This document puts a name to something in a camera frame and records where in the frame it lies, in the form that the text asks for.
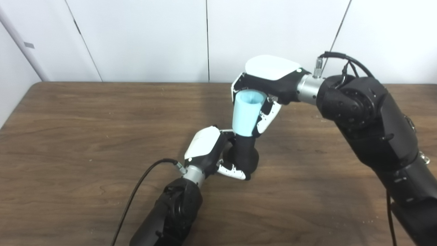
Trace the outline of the white and black left hand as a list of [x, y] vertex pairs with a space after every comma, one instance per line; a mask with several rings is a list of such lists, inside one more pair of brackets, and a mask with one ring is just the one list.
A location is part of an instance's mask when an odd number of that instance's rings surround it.
[[200, 187], [206, 178], [216, 173], [238, 180], [250, 180], [231, 160], [228, 153], [236, 144], [236, 133], [232, 129], [220, 130], [209, 126], [198, 131], [184, 155], [183, 178]]

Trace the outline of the white and black right hand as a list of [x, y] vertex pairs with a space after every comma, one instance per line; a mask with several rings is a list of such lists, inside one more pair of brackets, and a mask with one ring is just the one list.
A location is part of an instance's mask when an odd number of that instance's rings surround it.
[[298, 102], [298, 84], [309, 75], [300, 64], [285, 58], [260, 55], [249, 59], [244, 72], [231, 84], [233, 131], [243, 137], [259, 137], [282, 106]]

